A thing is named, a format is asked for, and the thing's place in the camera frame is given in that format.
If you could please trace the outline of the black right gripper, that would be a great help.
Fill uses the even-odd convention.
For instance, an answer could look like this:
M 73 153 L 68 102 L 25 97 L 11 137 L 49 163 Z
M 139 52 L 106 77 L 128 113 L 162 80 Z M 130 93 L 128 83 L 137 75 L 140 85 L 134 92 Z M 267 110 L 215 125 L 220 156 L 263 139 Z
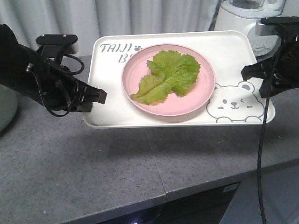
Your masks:
M 241 70 L 243 81 L 263 79 L 259 89 L 261 98 L 267 98 L 268 95 L 273 97 L 299 87 L 299 35 L 280 39 L 280 46 L 272 57 Z

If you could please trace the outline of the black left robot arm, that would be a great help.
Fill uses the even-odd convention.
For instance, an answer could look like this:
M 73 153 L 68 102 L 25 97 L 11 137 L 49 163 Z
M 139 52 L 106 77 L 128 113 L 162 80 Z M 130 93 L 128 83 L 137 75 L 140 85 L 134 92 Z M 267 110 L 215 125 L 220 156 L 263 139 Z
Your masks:
M 85 65 L 75 57 L 76 35 L 44 34 L 36 39 L 38 50 L 18 43 L 11 28 L 0 26 L 0 83 L 58 111 L 90 112 L 93 103 L 104 104 L 107 93 L 75 78 Z

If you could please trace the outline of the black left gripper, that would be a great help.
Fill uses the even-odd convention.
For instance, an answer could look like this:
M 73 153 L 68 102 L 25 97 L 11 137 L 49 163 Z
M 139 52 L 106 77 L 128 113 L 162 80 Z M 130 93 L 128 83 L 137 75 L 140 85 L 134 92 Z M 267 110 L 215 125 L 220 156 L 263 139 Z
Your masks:
M 43 105 L 49 112 L 90 112 L 93 102 L 105 104 L 107 93 L 88 85 L 74 76 L 80 69 L 71 71 L 67 66 L 54 63 L 50 59 L 30 61 L 30 98 Z

